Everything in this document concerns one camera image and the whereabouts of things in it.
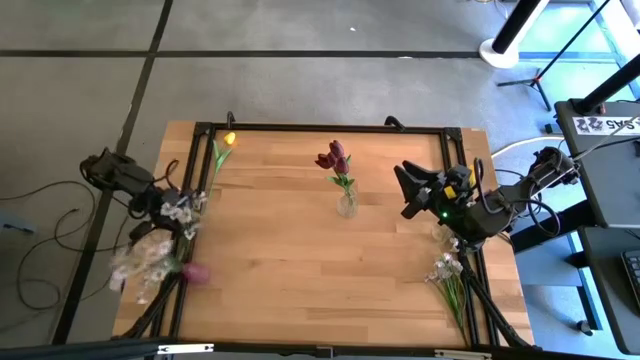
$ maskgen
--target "wooden table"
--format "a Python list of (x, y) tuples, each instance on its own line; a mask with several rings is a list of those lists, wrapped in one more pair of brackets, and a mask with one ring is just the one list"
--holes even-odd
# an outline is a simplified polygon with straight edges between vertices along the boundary
[[(193, 128), (193, 122), (169, 124), (156, 176), (178, 159), (172, 180), (180, 183)], [(207, 285), (188, 286), (180, 338), (464, 347), (443, 299), (423, 281), (449, 246), (434, 239), (439, 227), (430, 213), (412, 220), (400, 215), (404, 201), (392, 170), (403, 160), (442, 169), (437, 136), (235, 132), (233, 152), (216, 176), (194, 249), (193, 261), (209, 266), (212, 277)], [(216, 133), (218, 144), (225, 134)], [(462, 135), (466, 159), (482, 158), (485, 187), (497, 187), (485, 132), (463, 129)], [(341, 189), (327, 181), (329, 171), (314, 164), (334, 139), (352, 155), (360, 203), (352, 219), (337, 214)], [(455, 148), (449, 145), (455, 163)], [(498, 237), (489, 239), (484, 256), (492, 298), (533, 343), (510, 245)], [(122, 296), (115, 335), (144, 311), (144, 305), (135, 304), (134, 287), (127, 286)], [(488, 343), (481, 309), (476, 302), (480, 339)]]

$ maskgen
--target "red tulip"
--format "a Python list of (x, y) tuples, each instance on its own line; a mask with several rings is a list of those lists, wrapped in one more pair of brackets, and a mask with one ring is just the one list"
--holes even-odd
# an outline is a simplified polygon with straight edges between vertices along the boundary
[(338, 162), (336, 163), (336, 172), (342, 175), (349, 173), (349, 163), (347, 163), (347, 159), (344, 157), (338, 159)]
[(209, 282), (209, 268), (194, 263), (184, 264), (182, 273), (190, 283), (206, 284)]
[(316, 164), (318, 164), (318, 166), (323, 169), (331, 169), (336, 164), (336, 158), (332, 154), (318, 154), (318, 160), (316, 160)]
[(342, 145), (338, 142), (338, 140), (333, 140), (329, 143), (329, 149), (331, 149), (331, 153), (336, 156), (337, 159), (344, 157), (344, 149)]

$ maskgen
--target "sticker label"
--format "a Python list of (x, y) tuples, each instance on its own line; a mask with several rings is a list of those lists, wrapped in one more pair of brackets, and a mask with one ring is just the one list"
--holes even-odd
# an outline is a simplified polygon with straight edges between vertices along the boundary
[[(573, 125), (576, 127), (578, 135), (609, 135), (628, 120), (629, 117), (574, 117)], [(635, 119), (625, 125), (616, 136), (617, 135), (640, 135), (640, 119)]]

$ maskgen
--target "small glass vase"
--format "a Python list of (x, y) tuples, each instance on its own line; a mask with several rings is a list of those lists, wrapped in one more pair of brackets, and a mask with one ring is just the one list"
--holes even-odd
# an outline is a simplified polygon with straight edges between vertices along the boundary
[(352, 218), (358, 213), (358, 198), (354, 189), (345, 191), (338, 200), (338, 214), (345, 218)]

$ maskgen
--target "black tripod stand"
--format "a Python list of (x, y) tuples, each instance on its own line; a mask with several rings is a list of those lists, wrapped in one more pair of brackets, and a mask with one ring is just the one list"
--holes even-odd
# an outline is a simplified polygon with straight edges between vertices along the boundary
[(529, 84), (531, 88), (535, 86), (538, 89), (538, 92), (540, 92), (540, 96), (542, 96), (542, 101), (544, 101), (544, 104), (547, 107), (547, 111), (551, 111), (551, 104), (549, 103), (549, 99), (547, 99), (547, 95), (545, 95), (544, 90), (542, 90), (542, 84), (540, 84), (540, 81), (542, 81), (542, 77), (544, 76), (544, 74), (547, 73), (547, 71), (549, 71), (551, 66), (553, 66), (553, 64), (555, 64), (555, 62), (558, 61), (558, 59), (560, 59), (562, 54), (564, 54), (564, 52), (567, 51), (569, 46), (571, 46), (571, 44), (573, 44), (573, 42), (576, 41), (578, 36), (582, 34), (584, 29), (586, 29), (587, 26), (589, 26), (589, 24), (593, 21), (593, 19), (595, 19), (596, 16), (600, 14), (602, 9), (604, 9), (604, 7), (609, 3), (609, 1), (611, 0), (605, 0), (605, 2), (602, 3), (602, 5), (600, 5), (600, 7), (593, 13), (593, 15), (591, 15), (589, 20), (587, 20), (587, 22), (585, 22), (584, 25), (582, 25), (580, 30), (578, 30), (578, 32), (575, 35), (573, 35), (571, 40), (569, 40), (569, 42), (562, 48), (562, 50), (560, 50), (560, 52), (553, 58), (553, 60), (551, 60), (551, 62), (544, 69), (542, 69), (542, 71), (538, 70), (538, 72), (536, 72), (536, 76), (533, 79), (498, 83), (498, 87), (510, 86), (510, 85), (521, 85), (521, 84)]

